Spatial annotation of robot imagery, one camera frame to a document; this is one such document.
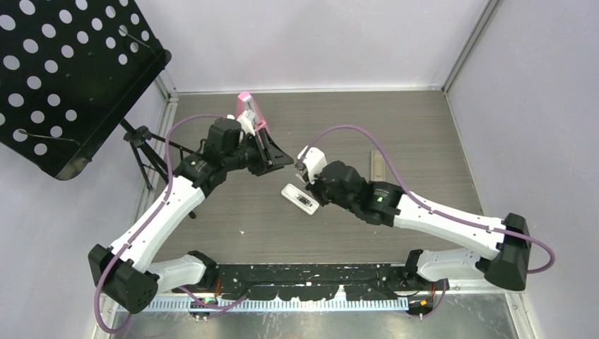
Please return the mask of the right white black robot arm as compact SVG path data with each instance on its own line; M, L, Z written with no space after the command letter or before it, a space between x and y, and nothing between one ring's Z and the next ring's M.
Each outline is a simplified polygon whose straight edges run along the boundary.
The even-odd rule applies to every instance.
M490 218L438 203L417 203L414 193L388 182L369 182L341 161L305 169L301 178L320 206L334 204L367 224L424 232L460 246L410 251L403 280L413 290L444 279L480 278L505 290L526 288L531 242L521 215Z

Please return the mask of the white remote control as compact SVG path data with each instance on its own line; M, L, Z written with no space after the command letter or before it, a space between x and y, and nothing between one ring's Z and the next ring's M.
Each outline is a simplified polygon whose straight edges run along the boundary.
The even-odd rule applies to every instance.
M319 203L292 184L286 184L281 195L307 215L313 215L319 209Z

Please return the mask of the white battery cover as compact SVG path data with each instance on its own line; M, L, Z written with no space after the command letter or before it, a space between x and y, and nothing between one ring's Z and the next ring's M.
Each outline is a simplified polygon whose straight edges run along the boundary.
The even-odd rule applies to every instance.
M296 174L295 174L295 176L296 176L296 177L297 177L297 178L298 178L298 179L299 179L299 180L300 180L300 181L301 181L303 184L305 184L305 183L306 183L306 182L305 182L305 180L304 180L304 177L303 177L303 176L302 176L300 173L296 173Z

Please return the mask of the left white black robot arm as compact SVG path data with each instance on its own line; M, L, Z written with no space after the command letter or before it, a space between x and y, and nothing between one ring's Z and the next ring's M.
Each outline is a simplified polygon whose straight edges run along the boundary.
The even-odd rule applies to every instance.
M192 285L211 291L215 262L198 251L154 262L160 247L180 222L226 179L248 170L260 177L292 164L271 138L262 118L219 118L201 147L182 158L165 190L121 237L108 247L95 245L88 261L97 294L105 294L131 314L143 311L157 294Z

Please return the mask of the black battery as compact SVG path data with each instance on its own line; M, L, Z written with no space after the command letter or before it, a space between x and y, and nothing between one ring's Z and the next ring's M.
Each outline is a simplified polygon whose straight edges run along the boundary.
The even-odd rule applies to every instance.
M298 195L297 200L306 206L312 206L312 201L309 200L306 196Z

